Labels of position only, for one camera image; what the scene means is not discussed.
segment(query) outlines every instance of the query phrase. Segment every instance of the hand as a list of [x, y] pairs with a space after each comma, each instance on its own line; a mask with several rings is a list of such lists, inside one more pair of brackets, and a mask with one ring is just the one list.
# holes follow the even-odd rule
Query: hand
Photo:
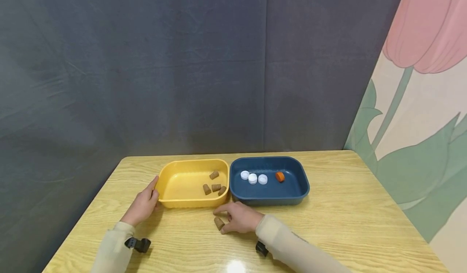
[[136, 227], [136, 225], [147, 220], [152, 212], [159, 207], [157, 202], [159, 192], [154, 189], [158, 180], [159, 176], [156, 176], [144, 190], [136, 195], [135, 200], [120, 221]]
[[231, 202], [221, 205], [213, 211], [213, 214], [218, 214], [220, 212], [227, 212], [227, 219], [229, 221], [229, 223], [225, 224], [221, 229], [221, 234], [230, 231], [240, 233], [255, 231], [264, 217], [264, 214], [259, 213], [241, 202]]

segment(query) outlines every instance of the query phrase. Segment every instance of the wooden table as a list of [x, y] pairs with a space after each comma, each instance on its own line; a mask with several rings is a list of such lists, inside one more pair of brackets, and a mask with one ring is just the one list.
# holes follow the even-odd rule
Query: wooden table
[[[310, 194], [298, 206], [258, 208], [274, 214], [303, 239], [354, 272], [447, 272], [431, 248], [356, 153], [215, 154], [126, 157], [108, 178], [44, 272], [89, 272], [105, 231], [162, 167], [180, 159], [288, 155], [298, 159]], [[163, 209], [136, 231], [152, 241], [133, 252], [127, 272], [288, 272], [255, 252], [254, 234], [221, 235], [212, 209]]]

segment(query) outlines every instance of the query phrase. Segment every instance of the yellow plastic bowl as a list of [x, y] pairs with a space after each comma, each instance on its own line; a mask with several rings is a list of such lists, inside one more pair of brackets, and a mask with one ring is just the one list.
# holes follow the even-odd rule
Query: yellow plastic bowl
[[[219, 177], [209, 175], [217, 170]], [[205, 195], [203, 185], [226, 186], [221, 195], [218, 191]], [[229, 169], [221, 159], [179, 160], [168, 163], [159, 174], [156, 184], [159, 202], [167, 208], [217, 207], [225, 202], [229, 190]]]

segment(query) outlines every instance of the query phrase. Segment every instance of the blue plastic bowl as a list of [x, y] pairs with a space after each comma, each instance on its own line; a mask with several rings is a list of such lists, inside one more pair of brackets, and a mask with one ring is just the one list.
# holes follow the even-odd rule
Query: blue plastic bowl
[[[240, 177], [242, 171], [265, 174], [268, 183], [251, 185]], [[282, 183], [276, 172], [283, 172]], [[301, 163], [292, 157], [242, 157], [230, 165], [230, 192], [234, 200], [249, 206], [298, 205], [310, 192], [310, 183]]]

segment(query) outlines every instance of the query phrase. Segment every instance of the pink tulip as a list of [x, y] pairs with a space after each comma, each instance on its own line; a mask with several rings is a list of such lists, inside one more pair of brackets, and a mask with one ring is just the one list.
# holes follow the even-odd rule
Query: pink tulip
[[401, 0], [382, 49], [405, 68], [371, 146], [386, 133], [415, 69], [440, 73], [467, 56], [467, 0]]
[[467, 0], [452, 0], [439, 34], [415, 64], [419, 73], [440, 73], [467, 56]]
[[383, 46], [400, 68], [414, 66], [436, 38], [451, 0], [401, 0]]

